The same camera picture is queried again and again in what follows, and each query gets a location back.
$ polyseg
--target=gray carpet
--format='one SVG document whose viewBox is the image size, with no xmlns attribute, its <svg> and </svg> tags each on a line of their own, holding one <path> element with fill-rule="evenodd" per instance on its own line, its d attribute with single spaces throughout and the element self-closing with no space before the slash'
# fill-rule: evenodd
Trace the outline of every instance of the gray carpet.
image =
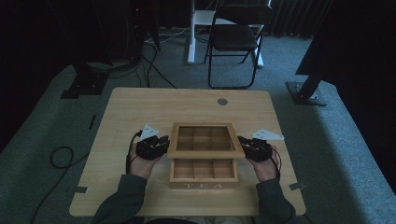
<svg viewBox="0 0 396 224">
<path fill-rule="evenodd" d="M 178 36 L 162 42 L 154 65 L 173 85 L 186 89 L 208 89 L 207 64 L 202 64 L 205 43 L 197 42 L 196 62 L 187 64 L 188 38 Z M 347 113 L 336 88 L 321 82 L 319 90 L 328 106 L 295 105 L 287 81 L 304 81 L 295 76 L 310 39 L 274 37 L 264 39 L 264 67 L 258 70 L 250 90 L 269 91 L 295 173 L 307 187 L 302 190 L 306 214 L 313 223 L 395 223 L 396 198 L 378 169 L 359 130 Z M 145 46 L 143 55 L 154 56 Z M 226 64 L 233 59 L 217 59 L 217 68 L 228 75 L 217 81 L 226 84 L 248 82 L 251 62 Z M 93 63 L 101 69 L 108 66 Z M 91 149 L 111 91 L 116 87 L 145 87 L 143 74 L 149 65 L 110 74 L 102 95 L 81 95 L 60 99 L 76 72 L 69 66 L 55 77 L 35 110 L 0 155 L 0 223 L 29 223 L 46 193 L 64 170 L 50 164 L 51 152 L 60 146 L 74 149 L 74 161 Z M 151 88 L 172 88 L 153 68 Z M 96 119 L 91 126 L 92 116 Z M 64 149 L 54 162 L 66 165 L 70 155 Z M 35 223 L 89 223 L 89 217 L 71 217 L 68 207 L 73 187 L 78 184 L 85 160 L 71 167 L 59 186 L 42 204 Z M 300 223 L 309 223 L 298 217 Z"/>
</svg>

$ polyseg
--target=folding chair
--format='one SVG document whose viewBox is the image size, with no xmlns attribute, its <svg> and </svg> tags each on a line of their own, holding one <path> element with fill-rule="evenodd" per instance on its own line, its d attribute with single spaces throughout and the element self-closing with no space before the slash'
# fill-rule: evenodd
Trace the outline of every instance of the folding chair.
<svg viewBox="0 0 396 224">
<path fill-rule="evenodd" d="M 212 89 L 247 89 L 256 76 L 257 64 L 262 47 L 263 31 L 273 16 L 273 10 L 266 5 L 226 5 L 218 7 L 213 17 L 209 40 L 207 43 L 206 58 L 209 56 L 208 85 Z M 232 24 L 218 23 L 220 19 Z M 246 54 L 213 54 L 218 51 L 246 51 Z M 253 75 L 249 84 L 245 86 L 213 86 L 212 85 L 212 58 L 214 56 L 244 56 L 245 62 L 250 52 L 257 51 L 254 60 Z"/>
</svg>

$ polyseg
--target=wooden box lid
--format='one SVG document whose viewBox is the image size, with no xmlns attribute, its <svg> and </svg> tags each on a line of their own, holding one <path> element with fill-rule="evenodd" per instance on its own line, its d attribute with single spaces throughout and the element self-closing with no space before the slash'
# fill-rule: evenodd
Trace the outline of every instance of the wooden box lid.
<svg viewBox="0 0 396 224">
<path fill-rule="evenodd" d="M 175 122 L 170 159 L 237 159 L 244 150 L 231 123 Z"/>
</svg>

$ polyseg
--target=wooden box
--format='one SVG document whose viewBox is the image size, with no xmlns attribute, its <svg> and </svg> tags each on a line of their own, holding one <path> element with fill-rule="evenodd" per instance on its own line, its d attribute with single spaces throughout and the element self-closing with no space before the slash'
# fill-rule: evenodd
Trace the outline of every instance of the wooden box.
<svg viewBox="0 0 396 224">
<path fill-rule="evenodd" d="M 231 189 L 245 153 L 231 123 L 175 123 L 168 157 L 171 189 Z"/>
</svg>

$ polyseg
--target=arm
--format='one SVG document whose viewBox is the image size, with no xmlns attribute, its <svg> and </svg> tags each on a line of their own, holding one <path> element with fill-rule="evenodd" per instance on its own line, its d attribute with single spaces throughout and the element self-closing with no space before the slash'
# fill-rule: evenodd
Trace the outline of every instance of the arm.
<svg viewBox="0 0 396 224">
<path fill-rule="evenodd" d="M 126 223 L 142 208 L 151 170 L 161 157 L 153 161 L 136 157 L 135 145 L 132 152 L 129 174 L 121 176 L 117 192 L 102 202 L 92 224 Z"/>
<path fill-rule="evenodd" d="M 272 150 L 272 158 L 278 165 L 276 152 Z M 277 167 L 271 160 L 255 162 L 247 159 L 254 167 L 260 183 L 256 185 L 259 196 L 259 213 L 262 223 L 296 223 L 295 209 L 283 196 L 279 180 L 276 178 Z"/>
<path fill-rule="evenodd" d="M 256 190 L 262 223 L 297 223 L 295 209 L 283 196 L 276 178 L 257 184 Z"/>
<path fill-rule="evenodd" d="M 102 202 L 92 223 L 125 223 L 133 219 L 143 205 L 147 182 L 138 175 L 122 175 L 117 192 Z"/>
</svg>

